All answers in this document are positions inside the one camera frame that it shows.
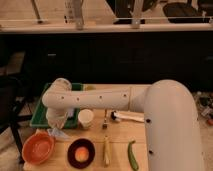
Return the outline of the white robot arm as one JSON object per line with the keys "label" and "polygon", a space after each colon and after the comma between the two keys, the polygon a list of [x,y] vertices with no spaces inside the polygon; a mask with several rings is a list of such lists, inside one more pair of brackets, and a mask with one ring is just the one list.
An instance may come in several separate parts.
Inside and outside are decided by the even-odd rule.
{"label": "white robot arm", "polygon": [[112,109],[144,114],[149,171],[205,171],[196,103],[174,80],[146,86],[71,91],[59,78],[43,94],[50,114],[70,108]]}

